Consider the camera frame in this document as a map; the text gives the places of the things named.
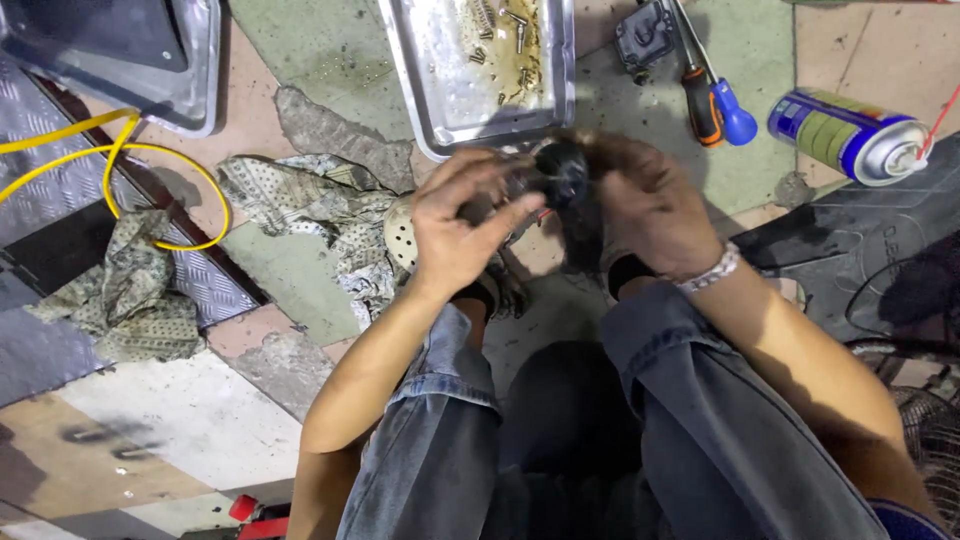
patterned rag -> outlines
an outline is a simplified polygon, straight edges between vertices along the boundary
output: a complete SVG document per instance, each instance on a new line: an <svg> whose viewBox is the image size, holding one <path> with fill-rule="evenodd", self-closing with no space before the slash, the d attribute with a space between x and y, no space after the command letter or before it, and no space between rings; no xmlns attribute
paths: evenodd
<svg viewBox="0 0 960 540"><path fill-rule="evenodd" d="M197 330L197 305L167 289L173 255L154 245L169 224L164 210L125 213L102 266L25 309L46 323L66 317L96 338L93 351L104 360L167 361L194 355L205 346Z"/></svg>
<svg viewBox="0 0 960 540"><path fill-rule="evenodd" d="M394 299L410 274L392 261L383 239L383 214L397 194L366 168L330 154L267 161L228 158L217 168L230 203L269 236L318 234L337 255L336 282L353 300L360 330ZM497 319L519 316L522 294L503 257L488 272L501 289Z"/></svg>

jeans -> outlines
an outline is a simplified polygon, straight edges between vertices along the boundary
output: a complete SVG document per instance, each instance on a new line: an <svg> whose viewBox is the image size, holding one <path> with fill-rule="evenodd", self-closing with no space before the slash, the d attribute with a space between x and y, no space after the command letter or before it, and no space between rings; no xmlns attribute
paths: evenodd
<svg viewBox="0 0 960 540"><path fill-rule="evenodd" d="M804 421L673 285L614 307L602 351L535 355L503 411L469 326L441 312L338 538L887 538Z"/></svg>

yellow cable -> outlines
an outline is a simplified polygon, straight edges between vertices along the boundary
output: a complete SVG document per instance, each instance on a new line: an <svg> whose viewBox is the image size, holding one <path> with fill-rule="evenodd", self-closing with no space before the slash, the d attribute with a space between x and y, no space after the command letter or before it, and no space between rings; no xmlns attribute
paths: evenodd
<svg viewBox="0 0 960 540"><path fill-rule="evenodd" d="M124 124L123 129L120 130L120 135L118 135L116 140L113 141L113 144L80 150L78 152L74 152L73 154L68 154L66 156L63 156L62 158L58 158L56 160L50 161L49 163L28 172L27 174L13 181L12 184L5 187L2 191L0 191L0 203L3 203L8 197L10 197L13 194L14 191L22 187L27 182L49 171L50 169L53 169L54 167L58 167L68 161L75 160L77 158L82 158L83 156L89 156L90 154L96 154L99 152L108 152L107 167L104 170L104 178L103 178L104 200L107 201L107 206L108 208L110 208L110 211L113 213L113 217L119 218L120 208L117 206L116 201L113 199L113 193L110 191L110 172L113 170L113 165L117 159L117 155L119 155L121 150L126 150L130 148L136 148L136 149L142 149L142 150L156 150L158 152L163 152L165 154L169 154L171 156L180 158L181 160L185 161L191 167L197 169L197 172L199 172L201 176L203 176L206 179L206 181L213 186L213 189L217 192L217 198L220 200L220 204L224 208L224 227L220 230L220 233L217 234L215 238L197 246L179 246L176 244L169 244L167 242L163 242L160 240L155 242L155 245L158 248L168 249L172 251L199 251L199 250L206 249L216 244L220 240L222 240L224 236L227 235L227 232L229 231L229 227L230 227L230 206L229 206L229 203L227 202L227 198L224 197L224 192L221 191L220 187L217 185L217 181L213 179L210 173L206 172L206 169L204 169L202 165L200 165L196 161L193 161L188 156L185 156L184 154L177 152L176 150L165 148L163 146L157 146L155 144L127 142L127 139L130 137L130 134L132 133L133 128L135 128L136 124L140 121L140 114L136 111L136 109L114 110L106 114L94 116L93 118L90 118L89 120L84 120L83 122L77 122L72 126L67 126L66 128L57 130L49 134L37 135L24 140L17 140L14 142L0 144L0 154L17 152L20 150L25 150L27 148L33 148L41 144L46 144L48 142L53 142L55 140L60 140L64 137L76 135L80 132L84 132L86 130L102 126L118 118L123 118L124 116L128 116L129 119L127 120L127 123Z"/></svg>

aluminum tray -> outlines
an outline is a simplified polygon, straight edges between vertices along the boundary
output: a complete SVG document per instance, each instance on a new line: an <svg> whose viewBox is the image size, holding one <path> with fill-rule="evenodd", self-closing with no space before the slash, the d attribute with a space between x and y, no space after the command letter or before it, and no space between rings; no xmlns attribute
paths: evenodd
<svg viewBox="0 0 960 540"><path fill-rule="evenodd" d="M573 123L573 0L488 0L487 40L473 1L379 0L417 143L434 161L462 143L501 147ZM516 23L500 8L529 21L522 54ZM468 60L477 47L482 65Z"/></svg>
<svg viewBox="0 0 960 540"><path fill-rule="evenodd" d="M6 0L0 0L0 8ZM219 0L171 0L187 69L173 73L56 43L22 40L0 9L0 52L24 69L117 108L135 107L148 121L200 138L216 128L223 17Z"/></svg>

hand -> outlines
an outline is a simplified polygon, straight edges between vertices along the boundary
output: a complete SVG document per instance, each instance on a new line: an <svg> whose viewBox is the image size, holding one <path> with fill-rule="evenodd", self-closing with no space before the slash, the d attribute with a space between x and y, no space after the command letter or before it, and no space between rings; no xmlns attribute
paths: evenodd
<svg viewBox="0 0 960 540"><path fill-rule="evenodd" d="M649 144L622 135L573 133L600 179L611 233L654 271L675 282L696 278L723 256L724 246L686 172Z"/></svg>
<svg viewBox="0 0 960 540"><path fill-rule="evenodd" d="M412 216L418 251L416 287L446 302L480 276L507 235L530 212L542 208L543 195L527 193L477 227L458 218L460 207L477 195L486 194L495 204L502 202L504 175L510 168L493 150L465 148L417 190Z"/></svg>

